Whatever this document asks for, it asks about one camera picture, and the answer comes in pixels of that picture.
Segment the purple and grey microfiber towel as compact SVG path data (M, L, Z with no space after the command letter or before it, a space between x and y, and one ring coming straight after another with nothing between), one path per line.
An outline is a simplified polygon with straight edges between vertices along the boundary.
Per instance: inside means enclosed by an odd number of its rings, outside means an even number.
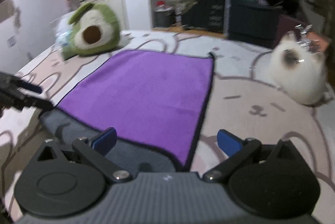
M114 128L106 158L139 172L188 171L211 94L215 59L124 50L40 116L62 143Z

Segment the pink cartoon bear tablecloth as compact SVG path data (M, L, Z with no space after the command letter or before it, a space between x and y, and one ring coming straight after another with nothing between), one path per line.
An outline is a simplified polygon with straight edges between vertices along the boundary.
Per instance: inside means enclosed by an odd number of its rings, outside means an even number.
M290 99L268 76L269 49L189 33L123 31L122 35L124 49L199 57L209 52L215 54L214 90L192 171L202 174L226 158L214 136L219 129L264 143L276 143L287 137L320 183L321 195L314 217L321 223L334 223L334 89L330 85L319 105L307 107ZM57 104L117 52L63 61L52 46L17 75L42 85L47 98ZM14 184L39 145L51 138L39 124L38 114L35 109L9 109L1 118L1 200L14 221L22 216L13 197Z

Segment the clear plastic tissue pack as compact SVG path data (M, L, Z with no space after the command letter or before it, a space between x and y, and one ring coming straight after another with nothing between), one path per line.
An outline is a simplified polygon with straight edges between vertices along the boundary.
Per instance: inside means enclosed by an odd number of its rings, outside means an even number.
M69 45L72 25L68 24L69 19L74 11L64 14L50 24L54 33L55 47L57 50Z

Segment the green avocado plush toy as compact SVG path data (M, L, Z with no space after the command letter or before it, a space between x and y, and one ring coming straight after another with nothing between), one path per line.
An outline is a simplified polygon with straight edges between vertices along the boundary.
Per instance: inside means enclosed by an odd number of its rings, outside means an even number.
M120 23L104 3L85 3L68 21L72 25L69 45L60 49L64 60L110 52L120 43Z

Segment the white ceramic cat jar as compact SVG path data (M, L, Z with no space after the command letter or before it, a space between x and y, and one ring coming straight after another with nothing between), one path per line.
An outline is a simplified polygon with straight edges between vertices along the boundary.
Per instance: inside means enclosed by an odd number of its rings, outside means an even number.
M291 99L303 105L318 103L326 91L325 54L309 51L292 31L273 49L269 73Z

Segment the dark blue chair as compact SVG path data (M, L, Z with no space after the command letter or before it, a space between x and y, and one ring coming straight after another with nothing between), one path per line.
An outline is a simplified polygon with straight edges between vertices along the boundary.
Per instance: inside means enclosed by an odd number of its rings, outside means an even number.
M228 39L271 48L281 10L255 2L233 0L229 8Z

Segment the pink card stand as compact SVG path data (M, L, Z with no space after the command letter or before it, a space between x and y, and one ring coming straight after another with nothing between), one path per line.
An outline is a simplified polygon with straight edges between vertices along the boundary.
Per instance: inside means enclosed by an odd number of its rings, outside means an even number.
M311 41L308 46L308 51L311 53L323 52L327 54L328 48L330 46L330 41L328 38L323 37L313 31L307 33L307 38Z

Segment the black nice day banner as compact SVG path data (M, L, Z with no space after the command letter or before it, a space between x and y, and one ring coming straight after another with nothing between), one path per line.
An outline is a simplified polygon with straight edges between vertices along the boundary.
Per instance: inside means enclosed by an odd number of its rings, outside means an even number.
M181 24L188 29L223 33L225 0L180 0Z

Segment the grey trash bin red lid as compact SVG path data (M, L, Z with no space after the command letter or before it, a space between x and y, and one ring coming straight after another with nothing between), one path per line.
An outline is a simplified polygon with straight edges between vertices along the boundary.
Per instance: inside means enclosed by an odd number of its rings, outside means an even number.
M168 28L175 24L175 8L165 1L158 1L153 10L154 27Z

